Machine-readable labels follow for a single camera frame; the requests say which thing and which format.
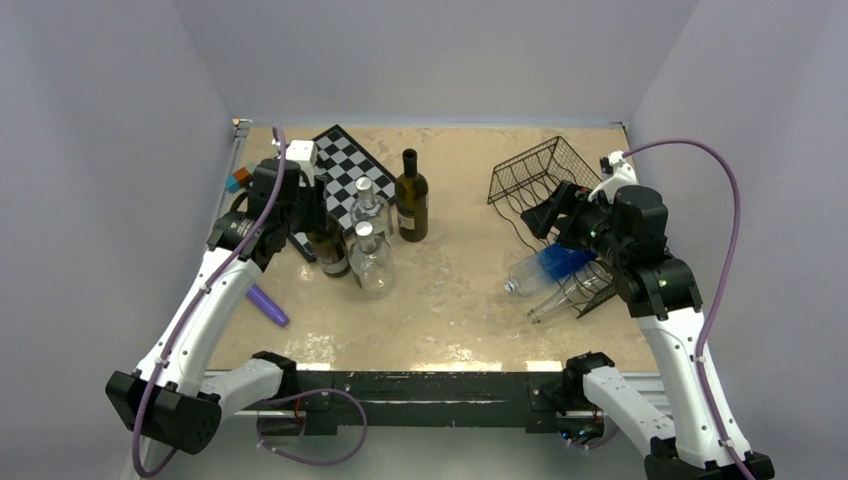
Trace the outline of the blue square bottle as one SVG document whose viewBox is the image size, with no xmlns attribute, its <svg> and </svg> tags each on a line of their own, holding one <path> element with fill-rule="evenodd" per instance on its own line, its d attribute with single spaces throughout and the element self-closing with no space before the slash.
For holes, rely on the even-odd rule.
<svg viewBox="0 0 848 480">
<path fill-rule="evenodd" d="M 552 244 L 512 265 L 503 287 L 508 294 L 533 296 L 578 271 L 596 255 Z"/>
</svg>

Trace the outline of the dark bottle with label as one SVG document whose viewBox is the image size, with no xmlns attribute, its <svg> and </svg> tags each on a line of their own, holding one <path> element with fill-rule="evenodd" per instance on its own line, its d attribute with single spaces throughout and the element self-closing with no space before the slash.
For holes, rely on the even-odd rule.
<svg viewBox="0 0 848 480">
<path fill-rule="evenodd" d="M 322 272 L 340 278 L 350 271 L 344 231 L 323 200 L 316 200 L 305 227 L 310 248 Z"/>
</svg>

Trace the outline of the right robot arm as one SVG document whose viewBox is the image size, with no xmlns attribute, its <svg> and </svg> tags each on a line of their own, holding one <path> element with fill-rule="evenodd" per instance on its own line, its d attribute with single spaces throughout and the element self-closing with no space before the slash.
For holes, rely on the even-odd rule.
<svg viewBox="0 0 848 480">
<path fill-rule="evenodd" d="M 607 268 L 649 345 L 671 413 L 662 414 L 600 353 L 567 361 L 564 399 L 605 413 L 639 449 L 650 479 L 774 478 L 770 457 L 752 449 L 724 397 L 694 274 L 666 247 L 661 194 L 626 185 L 608 197 L 563 181 L 520 217 L 535 237 L 555 229 L 559 244 L 590 251 Z"/>
</svg>

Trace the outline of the tall dark green bottle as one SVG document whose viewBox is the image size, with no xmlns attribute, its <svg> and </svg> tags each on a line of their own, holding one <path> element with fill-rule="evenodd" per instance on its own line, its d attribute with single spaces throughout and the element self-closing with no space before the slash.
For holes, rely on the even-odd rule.
<svg viewBox="0 0 848 480">
<path fill-rule="evenodd" d="M 408 242 L 419 242 L 428 233 L 429 185 L 418 170 L 415 149 L 405 149 L 402 161 L 403 173 L 395 182 L 399 234 Z"/>
</svg>

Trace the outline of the clear wine bottle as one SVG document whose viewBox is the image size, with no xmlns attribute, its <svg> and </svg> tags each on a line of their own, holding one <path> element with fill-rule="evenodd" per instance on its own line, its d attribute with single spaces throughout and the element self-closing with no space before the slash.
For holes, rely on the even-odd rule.
<svg viewBox="0 0 848 480">
<path fill-rule="evenodd" d="M 531 324 L 561 312 L 570 312 L 581 318 L 614 295 L 611 274 L 599 263 L 590 261 L 567 276 L 547 300 L 529 310 L 527 318 Z"/>
</svg>

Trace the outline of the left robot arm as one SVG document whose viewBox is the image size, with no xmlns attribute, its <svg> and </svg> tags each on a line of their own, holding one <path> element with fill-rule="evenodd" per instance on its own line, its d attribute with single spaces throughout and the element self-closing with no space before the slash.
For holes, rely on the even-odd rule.
<svg viewBox="0 0 848 480">
<path fill-rule="evenodd" d="M 266 401 L 284 409 L 295 402 L 295 364 L 277 354 L 257 353 L 211 379 L 205 373 L 238 304 L 288 236 L 313 224 L 317 200 L 298 164 L 269 158 L 214 223 L 199 271 L 166 330 L 131 372 L 114 372 L 105 387 L 133 434 L 135 457 L 145 440 L 197 454 L 223 420 L 246 407 Z"/>
</svg>

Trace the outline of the clear bottle front silver cap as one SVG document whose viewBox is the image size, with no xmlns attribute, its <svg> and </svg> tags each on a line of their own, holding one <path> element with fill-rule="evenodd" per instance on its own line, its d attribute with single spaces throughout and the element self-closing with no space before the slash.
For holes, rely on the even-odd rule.
<svg viewBox="0 0 848 480">
<path fill-rule="evenodd" d="M 387 296 L 395 286 L 395 269 L 389 243 L 368 221 L 358 222 L 354 233 L 349 260 L 357 285 L 370 298 Z"/>
</svg>

